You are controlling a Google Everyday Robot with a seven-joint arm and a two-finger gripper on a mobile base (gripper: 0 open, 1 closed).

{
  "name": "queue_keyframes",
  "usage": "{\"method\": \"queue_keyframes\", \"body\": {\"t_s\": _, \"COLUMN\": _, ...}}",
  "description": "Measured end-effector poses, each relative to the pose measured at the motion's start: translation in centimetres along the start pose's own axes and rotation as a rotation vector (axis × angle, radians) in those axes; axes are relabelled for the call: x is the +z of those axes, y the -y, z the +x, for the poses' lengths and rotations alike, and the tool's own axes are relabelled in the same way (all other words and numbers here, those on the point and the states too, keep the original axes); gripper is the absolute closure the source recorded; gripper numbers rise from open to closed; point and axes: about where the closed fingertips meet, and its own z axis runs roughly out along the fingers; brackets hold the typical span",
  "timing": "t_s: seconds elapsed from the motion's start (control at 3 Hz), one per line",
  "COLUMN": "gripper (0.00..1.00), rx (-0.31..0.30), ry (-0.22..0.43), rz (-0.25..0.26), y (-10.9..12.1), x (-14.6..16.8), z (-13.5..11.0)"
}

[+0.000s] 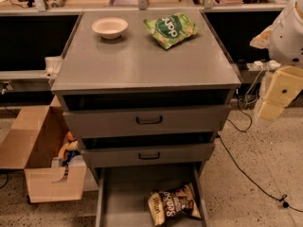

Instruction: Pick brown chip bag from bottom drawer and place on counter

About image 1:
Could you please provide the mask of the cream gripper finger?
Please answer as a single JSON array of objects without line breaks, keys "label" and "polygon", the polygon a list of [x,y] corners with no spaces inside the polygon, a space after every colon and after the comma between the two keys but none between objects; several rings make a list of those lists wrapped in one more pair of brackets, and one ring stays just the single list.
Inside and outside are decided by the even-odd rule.
[{"label": "cream gripper finger", "polygon": [[303,69],[288,65],[266,73],[261,83],[255,118],[259,123],[272,122],[303,90]]},{"label": "cream gripper finger", "polygon": [[267,26],[265,29],[262,30],[262,32],[254,37],[251,42],[250,46],[258,48],[258,49],[267,49],[269,47],[269,38],[272,34],[272,27]]}]

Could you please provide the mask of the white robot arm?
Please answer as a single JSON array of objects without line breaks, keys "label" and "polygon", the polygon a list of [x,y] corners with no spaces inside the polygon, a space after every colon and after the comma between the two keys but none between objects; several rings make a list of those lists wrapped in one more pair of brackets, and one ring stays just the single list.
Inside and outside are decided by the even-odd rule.
[{"label": "white robot arm", "polygon": [[303,0],[291,0],[250,45],[267,49],[270,60],[281,64],[265,74],[255,108],[257,121],[272,122],[303,90]]}]

